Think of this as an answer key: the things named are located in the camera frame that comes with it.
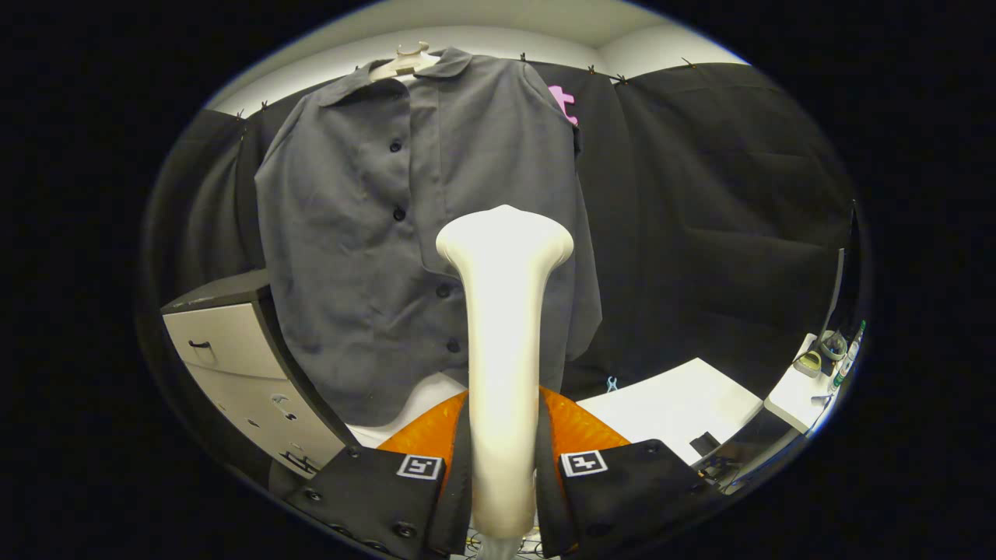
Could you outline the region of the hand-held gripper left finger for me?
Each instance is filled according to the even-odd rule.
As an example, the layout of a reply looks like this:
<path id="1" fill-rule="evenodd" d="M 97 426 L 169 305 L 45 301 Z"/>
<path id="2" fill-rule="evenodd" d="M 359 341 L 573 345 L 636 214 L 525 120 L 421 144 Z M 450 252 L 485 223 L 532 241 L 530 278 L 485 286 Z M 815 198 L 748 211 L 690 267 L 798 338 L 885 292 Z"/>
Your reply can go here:
<path id="1" fill-rule="evenodd" d="M 286 502 L 384 555 L 447 559 L 464 553 L 471 519 L 467 397 L 446 398 L 379 447 L 339 451 Z"/>

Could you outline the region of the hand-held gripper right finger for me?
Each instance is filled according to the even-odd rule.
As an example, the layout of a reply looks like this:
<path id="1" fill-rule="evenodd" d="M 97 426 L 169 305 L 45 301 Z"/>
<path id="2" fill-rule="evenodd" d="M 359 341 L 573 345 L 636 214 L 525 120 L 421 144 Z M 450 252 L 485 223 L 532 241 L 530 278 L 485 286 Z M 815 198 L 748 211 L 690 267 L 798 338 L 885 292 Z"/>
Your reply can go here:
<path id="1" fill-rule="evenodd" d="M 728 497 L 658 439 L 632 443 L 555 391 L 538 391 L 538 532 L 545 557 L 611 557 L 668 539 Z"/>

